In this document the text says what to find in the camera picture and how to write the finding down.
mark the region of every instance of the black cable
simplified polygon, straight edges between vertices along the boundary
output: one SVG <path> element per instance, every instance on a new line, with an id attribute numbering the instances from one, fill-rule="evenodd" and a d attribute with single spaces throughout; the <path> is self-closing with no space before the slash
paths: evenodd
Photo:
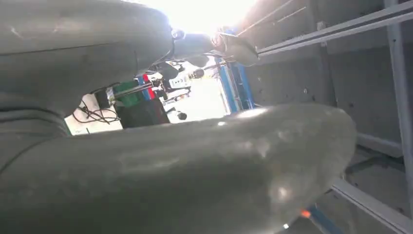
<path id="1" fill-rule="evenodd" d="M 219 72 L 216 72 L 216 73 L 212 74 L 211 77 L 215 78 L 216 75 L 220 75 Z"/>
<path id="2" fill-rule="evenodd" d="M 79 123 L 92 123 L 92 122 L 101 122 L 101 123 L 107 123 L 110 124 L 112 122 L 116 122 L 119 121 L 120 118 L 117 115 L 117 113 L 113 110 L 110 109 L 99 109 L 99 110 L 95 110 L 95 111 L 91 111 L 89 110 L 88 106 L 86 105 L 86 103 L 82 100 L 83 103 L 83 107 L 78 107 L 77 109 L 82 111 L 83 113 L 87 114 L 86 118 L 91 118 L 92 120 L 87 120 L 87 121 L 81 121 L 79 120 L 75 114 L 73 113 L 72 116 L 73 118 L 76 119 L 77 122 Z M 115 114 L 116 117 L 104 117 L 103 116 L 103 111 L 109 111 Z"/>

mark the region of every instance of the orange light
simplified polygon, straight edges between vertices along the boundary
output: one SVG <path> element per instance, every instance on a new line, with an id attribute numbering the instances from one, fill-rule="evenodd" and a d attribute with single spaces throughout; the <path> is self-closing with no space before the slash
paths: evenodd
<path id="1" fill-rule="evenodd" d="M 309 211 L 301 211 L 301 216 L 304 218 L 310 218 L 311 217 L 311 213 Z"/>

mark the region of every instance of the metal rod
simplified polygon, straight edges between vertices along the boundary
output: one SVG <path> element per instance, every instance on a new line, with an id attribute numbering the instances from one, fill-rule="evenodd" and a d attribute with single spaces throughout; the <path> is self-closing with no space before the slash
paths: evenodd
<path id="1" fill-rule="evenodd" d="M 412 221 L 342 179 L 332 189 L 398 234 L 412 234 Z"/>
<path id="2" fill-rule="evenodd" d="M 328 217 L 316 207 L 308 209 L 311 216 L 308 218 L 323 234 L 343 234 Z"/>
<path id="3" fill-rule="evenodd" d="M 312 45 L 320 42 L 325 42 L 331 39 L 337 39 L 344 36 L 349 36 L 375 28 L 387 26 L 394 23 L 413 19 L 413 0 L 386 8 L 384 10 L 371 13 L 369 15 L 353 19 L 341 24 L 337 24 L 326 29 L 303 35 L 294 39 L 290 39 L 258 51 L 260 57 L 270 54 L 279 53 L 282 51 L 293 50 L 303 46 Z M 401 11 L 409 11 L 401 15 L 395 15 Z"/>
<path id="4" fill-rule="evenodd" d="M 272 16 L 273 14 L 279 12 L 280 10 L 282 10 L 284 7 L 288 6 L 290 3 L 292 3 L 294 0 L 289 0 L 288 2 L 284 3 L 283 5 L 277 7 L 274 11 L 272 11 L 271 13 L 269 13 L 268 15 L 266 15 L 264 18 L 260 19 L 259 21 L 253 23 L 251 26 L 249 26 L 248 28 L 244 29 L 242 32 L 240 32 L 237 36 L 240 36 L 241 34 L 245 33 L 246 31 L 248 31 L 249 29 L 251 29 L 252 27 L 255 27 L 257 24 L 261 23 L 262 21 L 264 21 L 265 19 L 267 19 L 268 17 Z"/>
<path id="5" fill-rule="evenodd" d="M 356 164 L 353 164 L 347 167 L 347 169 L 345 170 L 345 173 L 347 176 L 349 176 L 354 173 L 366 170 L 367 168 L 370 168 L 374 165 L 380 165 L 380 166 L 386 166 L 386 167 L 388 166 L 402 173 L 405 172 L 403 162 L 400 159 L 390 157 L 390 156 L 375 156 L 365 161 L 362 161 L 362 162 L 359 162 L 359 163 L 356 163 Z"/>
<path id="6" fill-rule="evenodd" d="M 226 61 L 222 61 L 220 63 L 216 63 L 214 65 L 204 67 L 204 70 L 214 69 L 214 68 L 218 68 L 218 67 L 221 67 L 221 66 L 224 66 L 224 65 L 226 65 Z"/>
<path id="7" fill-rule="evenodd" d="M 318 31 L 319 29 L 317 27 L 317 24 L 323 21 L 317 1 L 318 0 L 305 1 L 308 7 L 308 10 L 306 11 L 307 21 L 309 30 L 311 32 Z M 317 86 L 319 87 L 319 90 L 321 90 L 318 102 L 321 104 L 337 107 L 336 89 L 334 87 L 334 82 L 331 75 L 327 47 L 322 46 L 322 44 L 318 44 L 317 46 L 315 46 L 314 52 L 317 69 L 319 71 Z"/>
<path id="8" fill-rule="evenodd" d="M 393 157 L 403 155 L 400 143 L 364 133 L 357 134 L 357 144 Z"/>
<path id="9" fill-rule="evenodd" d="M 140 91 L 144 91 L 144 90 L 146 90 L 146 89 L 152 88 L 152 86 L 153 86 L 152 83 L 148 83 L 148 84 L 144 84 L 144 85 L 139 85 L 139 86 L 133 87 L 133 88 L 131 88 L 131 89 L 122 91 L 122 92 L 120 92 L 120 93 L 117 93 L 117 94 L 115 94 L 114 96 L 115 96 L 115 98 L 124 97 L 124 96 L 126 96 L 126 95 L 128 95 L 128 94 L 133 94 L 133 93 L 136 93 L 136 92 L 140 92 Z"/>
<path id="10" fill-rule="evenodd" d="M 290 18 L 291 16 L 293 16 L 293 15 L 295 15 L 295 14 L 297 14 L 297 13 L 299 13 L 299 12 L 303 11 L 303 10 L 305 10 L 306 8 L 307 8 L 306 6 L 305 6 L 305 7 L 302 7 L 302 8 L 300 8 L 300 9 L 298 9 L 297 11 L 295 11 L 295 12 L 293 12 L 293 13 L 289 14 L 288 16 L 284 16 L 284 17 L 282 17 L 281 19 L 277 20 L 277 23 L 281 23 L 281 22 L 283 22 L 284 20 L 286 20 L 286 19 Z"/>
<path id="11" fill-rule="evenodd" d="M 397 0 L 385 0 L 386 7 L 397 5 Z M 406 167 L 406 180 L 410 211 L 413 216 L 413 124 L 410 104 L 409 86 L 407 82 L 406 63 L 403 54 L 403 38 L 400 24 L 387 27 L 390 55 L 392 59 L 394 89 L 401 133 L 401 147 Z"/>

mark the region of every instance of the white surface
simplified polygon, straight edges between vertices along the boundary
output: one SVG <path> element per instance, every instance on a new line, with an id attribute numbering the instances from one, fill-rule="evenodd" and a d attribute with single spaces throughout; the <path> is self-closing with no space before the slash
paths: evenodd
<path id="1" fill-rule="evenodd" d="M 175 107 L 177 111 L 186 113 L 185 121 L 198 121 L 208 118 L 221 118 L 228 115 L 222 99 L 220 82 L 214 78 L 202 78 L 192 82 L 190 97 L 165 106 L 165 110 Z M 176 115 L 168 115 L 171 123 L 185 122 Z"/>
<path id="2" fill-rule="evenodd" d="M 99 110 L 99 106 L 96 102 L 96 98 L 94 95 L 88 94 L 83 97 L 83 101 L 88 106 L 89 110 Z M 80 121 L 88 121 L 92 120 L 91 118 L 86 118 L 87 114 L 80 110 L 76 110 L 74 115 Z M 104 117 L 115 117 L 114 113 L 103 111 Z M 72 135 L 82 135 L 88 133 L 98 133 L 98 132 L 106 132 L 106 131 L 115 131 L 120 130 L 122 128 L 122 124 L 119 121 L 112 122 L 110 124 L 103 123 L 103 122 L 92 122 L 92 123 L 79 123 L 73 116 L 69 116 L 65 119 L 67 126 L 70 129 Z"/>
<path id="3" fill-rule="evenodd" d="M 187 32 L 212 34 L 222 26 L 234 26 L 257 0 L 126 0 L 163 11 L 172 27 Z"/>
<path id="4" fill-rule="evenodd" d="M 172 89 L 179 89 L 191 86 L 192 82 L 189 78 L 190 72 L 180 72 L 177 77 L 169 80 L 170 87 Z"/>

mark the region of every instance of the bright light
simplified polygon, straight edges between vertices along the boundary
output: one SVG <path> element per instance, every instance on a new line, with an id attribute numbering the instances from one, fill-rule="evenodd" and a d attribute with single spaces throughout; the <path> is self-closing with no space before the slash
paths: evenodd
<path id="1" fill-rule="evenodd" d="M 288 196 L 288 191 L 283 187 L 278 189 L 278 193 L 280 194 L 281 198 L 285 198 L 286 196 Z"/>
<path id="2" fill-rule="evenodd" d="M 259 116 L 262 113 L 266 112 L 266 109 L 260 108 L 260 109 L 253 109 L 249 111 L 242 112 L 238 115 L 238 118 L 251 118 L 255 116 Z"/>
<path id="3" fill-rule="evenodd" d="M 127 0 L 163 11 L 172 27 L 186 32 L 213 33 L 240 22 L 256 0 Z"/>

